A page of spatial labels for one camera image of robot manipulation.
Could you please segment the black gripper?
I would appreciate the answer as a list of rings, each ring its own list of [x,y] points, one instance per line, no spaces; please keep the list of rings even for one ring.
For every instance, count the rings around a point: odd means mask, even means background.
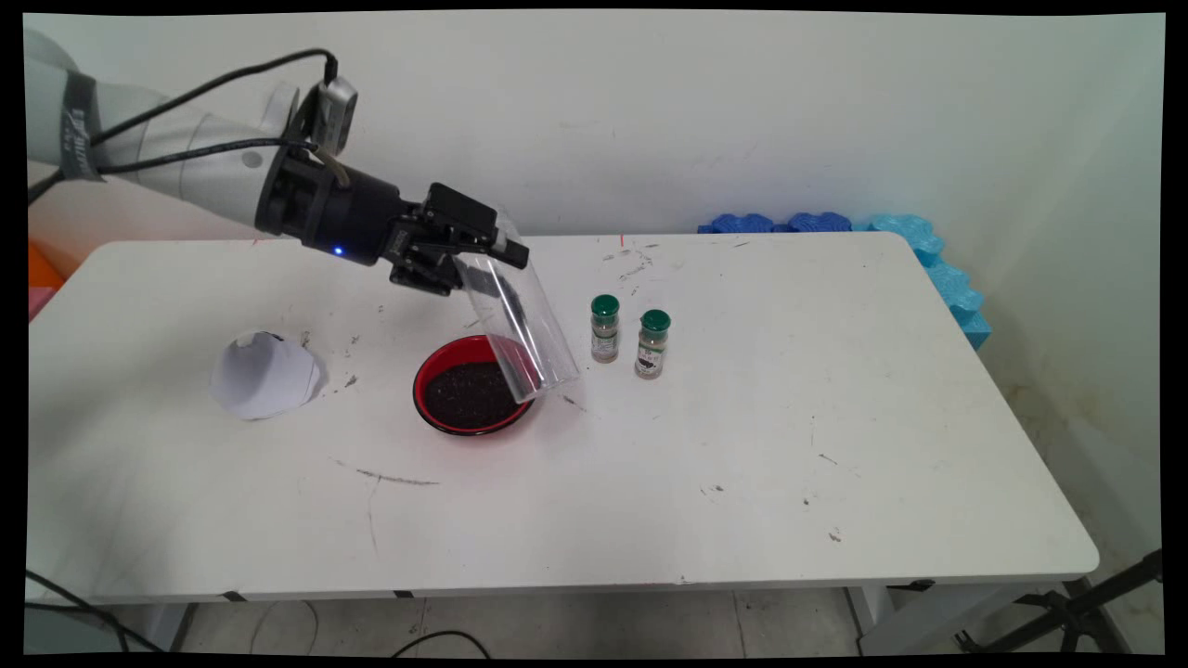
[[[406,247],[394,248],[398,223],[413,206],[397,185],[345,166],[345,185],[330,166],[302,149],[282,149],[255,203],[255,229],[292,237],[345,261],[392,264],[391,283],[446,296],[461,290],[454,256],[488,256],[518,270],[529,248],[499,223],[499,212],[442,183],[429,185],[412,214]]]

